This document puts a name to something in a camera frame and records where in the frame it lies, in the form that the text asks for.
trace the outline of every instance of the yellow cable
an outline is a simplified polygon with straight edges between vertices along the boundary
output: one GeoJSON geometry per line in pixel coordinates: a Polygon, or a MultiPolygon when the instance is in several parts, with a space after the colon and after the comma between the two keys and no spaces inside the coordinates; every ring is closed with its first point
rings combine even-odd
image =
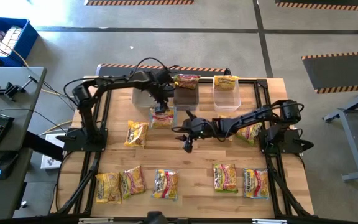
{"type": "Polygon", "coordinates": [[[58,125],[56,125],[56,126],[51,127],[50,129],[44,131],[44,133],[42,133],[42,134],[40,134],[40,135],[47,134],[47,133],[50,132],[51,130],[53,130],[53,129],[55,129],[55,128],[61,126],[61,125],[68,124],[68,123],[72,123],[72,122],[73,122],[73,121],[71,120],[71,121],[65,121],[65,122],[63,122],[63,123],[60,123],[60,124],[58,124],[58,125]]]}
{"type": "MultiPolygon", "coordinates": [[[[24,58],[23,58],[19,53],[17,53],[15,50],[13,50],[13,48],[11,48],[10,46],[6,45],[6,44],[3,43],[3,42],[0,42],[0,43],[2,43],[3,45],[5,45],[5,46],[8,47],[9,49],[11,49],[17,56],[19,56],[19,58],[24,62],[24,65],[25,65],[26,67],[29,66],[29,64],[24,60],[24,58]]],[[[46,92],[46,93],[49,93],[49,94],[65,96],[65,95],[63,95],[63,94],[55,93],[55,92],[52,92],[52,91],[48,91],[48,90],[44,90],[44,89],[41,89],[41,90],[44,91],[44,92],[46,92]]]]}

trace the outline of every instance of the desk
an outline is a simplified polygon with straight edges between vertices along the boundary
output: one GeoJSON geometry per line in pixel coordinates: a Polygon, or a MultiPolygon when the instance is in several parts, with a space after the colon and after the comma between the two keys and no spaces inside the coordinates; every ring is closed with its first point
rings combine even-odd
{"type": "MultiPolygon", "coordinates": [[[[28,76],[33,76],[39,84],[30,83],[27,93],[18,93],[15,97],[17,102],[12,102],[4,96],[0,96],[0,110],[4,108],[27,108],[34,109],[42,82],[45,78],[45,68],[8,68],[0,67],[0,86],[5,88],[7,82],[14,85],[23,85],[28,76]]],[[[32,149],[22,148],[27,128],[31,120],[32,112],[28,110],[6,111],[8,116],[15,118],[12,127],[0,143],[0,157],[3,151],[19,151],[19,158],[6,180],[0,180],[0,219],[12,218],[16,205],[20,200],[23,190],[24,178],[27,166],[30,162],[32,149]]]]}
{"type": "MultiPolygon", "coordinates": [[[[267,79],[271,101],[287,99],[284,81],[281,78],[267,79]]],[[[200,84],[200,103],[196,115],[206,119],[219,115],[235,116],[250,112],[256,107],[255,93],[252,86],[241,85],[242,104],[233,114],[218,114],[214,111],[211,84],[200,84]]],[[[99,173],[117,172],[141,165],[147,191],[123,200],[121,205],[97,204],[94,202],[92,217],[145,217],[148,211],[158,210],[166,217],[197,218],[273,218],[271,200],[255,200],[242,196],[244,174],[242,168],[266,167],[265,157],[258,145],[249,146],[238,138],[233,142],[219,142],[216,139],[196,141],[193,152],[186,153],[182,142],[176,140],[175,134],[167,129],[151,129],[147,134],[144,149],[125,147],[127,121],[148,121],[148,109],[136,108],[131,103],[132,89],[112,91],[110,110],[106,127],[109,137],[106,150],[102,153],[99,173]],[[237,186],[239,193],[223,194],[214,191],[213,163],[235,163],[237,167],[237,186]],[[180,173],[178,181],[178,200],[152,198],[155,170],[173,169],[180,173]]],[[[179,111],[177,124],[186,119],[184,111],[179,111]]],[[[79,128],[80,116],[74,115],[73,127],[79,128]]],[[[302,163],[294,155],[282,155],[288,188],[306,211],[313,213],[308,184],[302,163]]],[[[84,153],[74,152],[65,161],[60,175],[59,205],[62,206],[72,195],[78,185],[84,153]]],[[[277,191],[283,209],[281,190],[277,191]]],[[[81,209],[85,207],[88,189],[85,189],[81,209]]]]}

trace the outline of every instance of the yellow black hazard tape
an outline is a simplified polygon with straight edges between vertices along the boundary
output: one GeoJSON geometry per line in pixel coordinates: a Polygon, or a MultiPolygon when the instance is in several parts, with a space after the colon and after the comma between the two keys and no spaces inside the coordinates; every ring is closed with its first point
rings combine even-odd
{"type": "Polygon", "coordinates": [[[155,6],[193,4],[194,0],[86,0],[86,6],[155,6]]]}
{"type": "Polygon", "coordinates": [[[337,86],[337,87],[331,87],[331,88],[319,88],[317,90],[314,90],[318,94],[323,93],[342,93],[347,91],[358,91],[358,85],[354,86],[337,86]]]}
{"type": "MultiPolygon", "coordinates": [[[[124,64],[110,64],[102,63],[99,67],[109,67],[109,68],[134,68],[136,65],[124,65],[124,64]]],[[[139,65],[138,68],[143,69],[162,69],[162,66],[153,66],[153,65],[139,65]]],[[[224,72],[225,68],[195,68],[195,67],[172,67],[170,70],[179,70],[179,71],[198,71],[198,72],[224,72]]]]}
{"type": "Polygon", "coordinates": [[[311,59],[311,58],[339,57],[339,56],[350,56],[350,55],[358,55],[358,52],[322,54],[322,55],[307,55],[307,56],[302,56],[302,60],[311,59]]]}
{"type": "Polygon", "coordinates": [[[335,4],[308,4],[308,3],[293,3],[293,2],[278,2],[278,7],[294,7],[303,9],[332,9],[332,10],[349,10],[358,11],[358,6],[346,6],[346,5],[335,5],[335,4]]]}

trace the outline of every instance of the plastic container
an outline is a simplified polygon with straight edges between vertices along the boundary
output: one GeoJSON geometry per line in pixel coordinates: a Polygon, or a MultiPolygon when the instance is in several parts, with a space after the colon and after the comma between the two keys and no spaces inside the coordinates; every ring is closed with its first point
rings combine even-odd
{"type": "MultiPolygon", "coordinates": [[[[35,40],[37,40],[38,33],[30,25],[30,21],[28,19],[11,19],[0,17],[0,31],[7,32],[12,26],[18,26],[20,28],[23,28],[15,46],[13,46],[13,49],[17,53],[19,53],[24,59],[26,59],[30,53],[32,46],[35,43],[35,40]]],[[[10,55],[11,57],[0,57],[0,59],[4,63],[4,66],[21,67],[24,65],[23,61],[20,59],[19,56],[16,55],[15,52],[11,52],[10,55]]]]}
{"type": "Polygon", "coordinates": [[[194,111],[197,109],[199,101],[198,84],[194,90],[178,87],[173,94],[173,104],[177,107],[178,111],[194,111]]]}
{"type": "Polygon", "coordinates": [[[215,79],[212,84],[214,109],[216,112],[234,112],[241,105],[239,80],[233,90],[215,90],[215,79]]]}
{"type": "Polygon", "coordinates": [[[156,105],[154,98],[150,97],[147,91],[140,91],[136,88],[132,91],[132,104],[141,108],[156,105]]]}

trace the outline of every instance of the clear plastic container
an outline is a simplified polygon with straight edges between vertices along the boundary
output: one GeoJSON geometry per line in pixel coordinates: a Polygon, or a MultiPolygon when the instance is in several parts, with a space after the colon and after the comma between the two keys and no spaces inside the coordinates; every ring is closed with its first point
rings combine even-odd
{"type": "Polygon", "coordinates": [[[132,104],[138,107],[151,107],[156,105],[154,98],[150,97],[147,91],[140,91],[136,88],[132,91],[132,104]]]}
{"type": "Polygon", "coordinates": [[[176,106],[177,110],[191,110],[194,111],[197,109],[198,105],[198,84],[194,90],[187,88],[176,88],[174,91],[173,104],[176,106]]]}
{"type": "Polygon", "coordinates": [[[233,90],[215,90],[215,79],[212,84],[214,109],[216,112],[234,112],[241,105],[239,80],[233,90]]]}

